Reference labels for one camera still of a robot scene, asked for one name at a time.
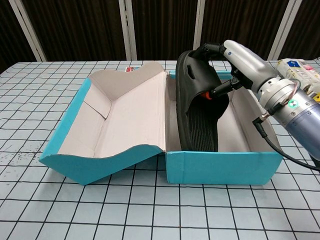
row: cable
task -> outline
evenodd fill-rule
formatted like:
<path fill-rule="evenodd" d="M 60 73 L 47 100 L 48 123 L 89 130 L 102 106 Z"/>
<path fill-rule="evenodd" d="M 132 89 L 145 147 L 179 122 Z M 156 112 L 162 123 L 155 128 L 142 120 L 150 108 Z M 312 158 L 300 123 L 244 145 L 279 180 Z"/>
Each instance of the cable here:
<path fill-rule="evenodd" d="M 286 105 L 293 97 L 294 95 L 296 94 L 296 92 L 298 91 L 298 89 L 301 87 L 301 82 L 296 79 L 296 78 L 293 78 L 293 79 L 290 79 L 292 82 L 294 82 L 294 89 L 293 91 L 289 94 L 289 96 L 287 98 L 285 98 L 281 104 L 284 106 Z"/>
<path fill-rule="evenodd" d="M 265 119 L 261 119 L 260 117 L 257 117 L 255 120 L 252 121 L 253 125 L 255 126 L 255 128 L 257 129 L 257 131 L 260 133 L 261 137 L 264 138 L 264 140 L 269 144 L 269 146 L 275 150 L 278 154 L 282 155 L 283 157 L 289 159 L 290 161 L 303 166 L 307 169 L 311 169 L 311 170 L 315 170 L 315 171 L 319 171 L 320 172 L 320 167 L 318 166 L 312 166 L 310 164 L 301 162 L 293 157 L 291 157 L 290 155 L 286 154 L 284 151 L 282 151 L 280 148 L 278 148 L 277 146 L 275 146 L 270 139 L 268 138 L 267 133 L 264 130 L 264 127 L 261 125 L 261 123 L 264 121 Z"/>
<path fill-rule="evenodd" d="M 291 156 L 289 156 L 288 154 L 286 154 L 284 151 L 282 151 L 281 149 L 279 149 L 278 147 L 276 147 L 271 141 L 270 139 L 266 136 L 264 137 L 264 140 L 270 145 L 270 147 L 275 150 L 278 154 L 284 156 L 285 158 L 289 159 L 290 161 L 300 165 L 300 166 L 303 166 L 307 169 L 311 169 L 311 170 L 316 170 L 316 171 L 320 171 L 320 167 L 316 167 L 316 166 L 312 166 L 312 165 L 309 165 L 307 163 L 304 163 L 304 162 L 301 162 Z"/>
<path fill-rule="evenodd" d="M 314 165 L 315 165 L 316 167 L 320 168 L 320 161 L 316 160 L 316 159 L 315 159 L 313 156 L 311 156 L 310 154 L 309 154 L 309 156 L 310 156 L 311 160 L 313 161 Z"/>

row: dark brown curtain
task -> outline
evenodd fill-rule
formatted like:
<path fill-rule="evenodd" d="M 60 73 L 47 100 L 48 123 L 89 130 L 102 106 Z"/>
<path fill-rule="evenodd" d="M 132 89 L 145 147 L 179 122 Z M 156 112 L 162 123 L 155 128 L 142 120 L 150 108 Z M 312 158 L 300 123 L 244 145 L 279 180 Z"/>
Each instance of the dark brown curtain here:
<path fill-rule="evenodd" d="M 0 74 L 17 62 L 36 60 L 8 0 L 0 1 Z"/>
<path fill-rule="evenodd" d="M 176 60 L 194 43 L 197 0 L 132 0 L 139 60 Z"/>
<path fill-rule="evenodd" d="M 312 60 L 320 57 L 320 1 L 303 0 L 279 59 Z"/>
<path fill-rule="evenodd" d="M 48 61 L 125 60 L 118 0 L 23 0 Z"/>
<path fill-rule="evenodd" d="M 234 40 L 267 59 L 289 0 L 207 0 L 202 43 Z"/>

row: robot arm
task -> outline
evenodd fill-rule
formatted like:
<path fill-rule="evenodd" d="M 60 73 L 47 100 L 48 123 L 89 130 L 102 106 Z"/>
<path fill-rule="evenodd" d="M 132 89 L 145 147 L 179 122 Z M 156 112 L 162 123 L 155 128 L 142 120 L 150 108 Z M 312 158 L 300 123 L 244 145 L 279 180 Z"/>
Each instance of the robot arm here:
<path fill-rule="evenodd" d="M 320 171 L 320 104 L 300 89 L 296 79 L 281 78 L 278 72 L 243 45 L 226 40 L 221 45 L 205 44 L 201 52 L 219 52 L 231 64 L 233 78 L 210 92 L 220 96 L 241 86 L 256 93 L 265 114 L 253 124 L 268 144 L 284 157 L 304 167 Z M 261 123 L 273 116 L 309 152 L 317 167 L 298 161 L 278 149 L 268 139 Z"/>

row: small box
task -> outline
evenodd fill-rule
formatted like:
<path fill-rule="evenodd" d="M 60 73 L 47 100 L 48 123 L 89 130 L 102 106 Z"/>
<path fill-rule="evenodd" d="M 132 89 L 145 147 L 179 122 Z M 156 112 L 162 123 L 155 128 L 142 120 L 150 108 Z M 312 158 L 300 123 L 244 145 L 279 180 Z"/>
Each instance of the small box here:
<path fill-rule="evenodd" d="M 282 156 L 252 124 L 263 112 L 253 93 L 244 88 L 229 93 L 229 106 L 218 121 L 219 152 L 181 151 L 175 86 L 175 74 L 156 62 L 132 72 L 93 73 L 39 161 L 86 185 L 164 153 L 172 184 L 267 183 Z M 279 145 L 269 121 L 263 127 Z"/>

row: table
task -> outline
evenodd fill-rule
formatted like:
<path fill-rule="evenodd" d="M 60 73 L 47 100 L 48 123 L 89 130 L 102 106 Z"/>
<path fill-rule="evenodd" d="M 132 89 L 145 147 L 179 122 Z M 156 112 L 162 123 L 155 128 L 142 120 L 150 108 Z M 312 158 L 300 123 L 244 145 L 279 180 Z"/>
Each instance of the table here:
<path fill-rule="evenodd" d="M 87 186 L 38 162 L 90 73 L 146 62 L 21 62 L 0 75 L 0 239 L 320 239 L 320 174 L 288 160 L 266 185 L 252 186 L 168 184 L 163 156 Z M 167 71 L 177 63 L 158 62 Z M 309 62 L 320 72 L 319 63 Z M 231 70 L 227 62 L 210 64 Z M 271 123 L 282 149 L 311 163 Z"/>

